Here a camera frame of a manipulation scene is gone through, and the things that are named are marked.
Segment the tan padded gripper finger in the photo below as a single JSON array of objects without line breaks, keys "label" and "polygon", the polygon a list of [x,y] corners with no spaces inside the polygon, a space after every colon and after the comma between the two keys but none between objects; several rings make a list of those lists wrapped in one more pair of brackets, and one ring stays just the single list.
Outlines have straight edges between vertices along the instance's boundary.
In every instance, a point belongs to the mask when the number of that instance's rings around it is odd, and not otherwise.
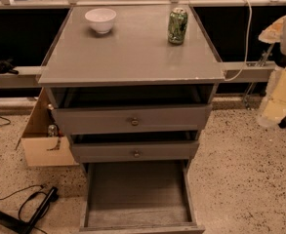
[{"label": "tan padded gripper finger", "polygon": [[283,43],[283,29],[284,29],[284,21],[286,17],[283,16],[276,21],[274,21],[270,26],[264,29],[259,35],[258,39],[261,42],[273,44],[273,43]]}]

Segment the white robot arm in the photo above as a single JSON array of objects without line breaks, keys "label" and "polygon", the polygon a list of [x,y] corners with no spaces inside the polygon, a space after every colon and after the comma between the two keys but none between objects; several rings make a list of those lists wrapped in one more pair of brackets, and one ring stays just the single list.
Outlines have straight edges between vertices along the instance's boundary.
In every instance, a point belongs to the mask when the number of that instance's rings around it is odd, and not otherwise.
[{"label": "white robot arm", "polygon": [[[286,16],[281,17],[262,31],[259,40],[280,44],[280,52],[286,56]],[[264,128],[278,125],[286,117],[286,67],[271,72],[266,96],[259,107],[257,122]]]}]

